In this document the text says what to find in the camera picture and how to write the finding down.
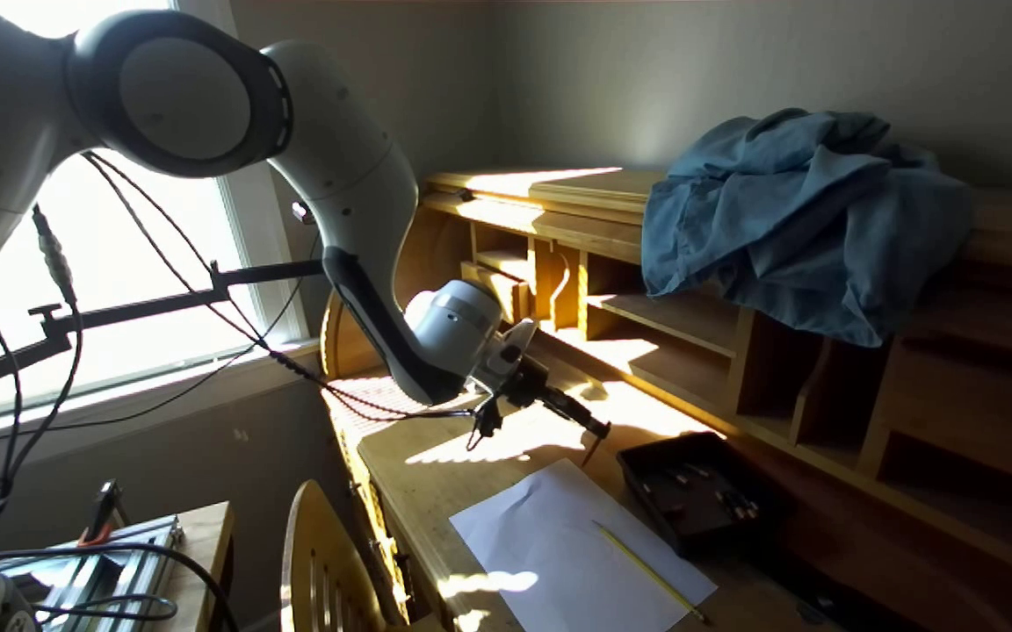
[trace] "wooden desk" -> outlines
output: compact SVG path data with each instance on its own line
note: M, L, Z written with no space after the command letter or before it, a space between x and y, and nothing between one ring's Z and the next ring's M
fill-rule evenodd
M183 542L177 550L190 555L199 568L207 568L218 584L228 568L228 546L233 546L233 507L199 507L179 512ZM169 564L162 578L162 595L177 601L177 617L153 624L153 632L190 632L213 624L213 595L192 576L185 564Z
M389 386L389 379L347 379L341 386L347 386L351 392L364 392L368 401L404 401ZM515 617L500 598L500 585L491 585L491 578L480 573L477 559L450 527L450 518L515 484L521 477L541 471L553 461L570 456L581 463L581 427L548 415L543 408L528 408L506 415L504 431L466 452L466 419L413 419L400 424L376 424L357 423L341 401L326 401L347 456L347 471L357 488L364 484L379 494L376 507L386 519L386 530L393 533L393 542L379 533L379 549L396 549L396 555L410 555L413 568L404 568L429 584L429 601L434 601L434 614L441 621L452 621L456 629L515 629ZM589 408L600 419L611 408L638 411L634 419L621 419L627 424L620 424L584 467L605 492L611 492L627 507L630 494L621 492L614 452L648 439L694 427L684 415L635 392L627 384L605 384L605 401L589 401ZM827 629L821 621L805 617L800 605L760 573L702 573L709 573L716 584L716 595L702 605L712 629Z

